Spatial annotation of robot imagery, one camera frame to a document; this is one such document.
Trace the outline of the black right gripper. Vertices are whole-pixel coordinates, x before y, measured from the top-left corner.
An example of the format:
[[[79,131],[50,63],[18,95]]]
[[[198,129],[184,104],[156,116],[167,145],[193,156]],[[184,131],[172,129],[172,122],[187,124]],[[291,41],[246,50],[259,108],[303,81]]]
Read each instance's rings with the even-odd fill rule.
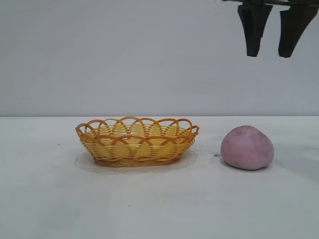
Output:
[[[290,58],[310,22],[317,15],[317,6],[297,4],[298,0],[224,0],[242,4],[238,15],[242,22],[247,56],[257,57],[261,38],[273,8],[272,5],[291,5],[288,10],[280,11],[281,36],[278,47],[280,57]]]

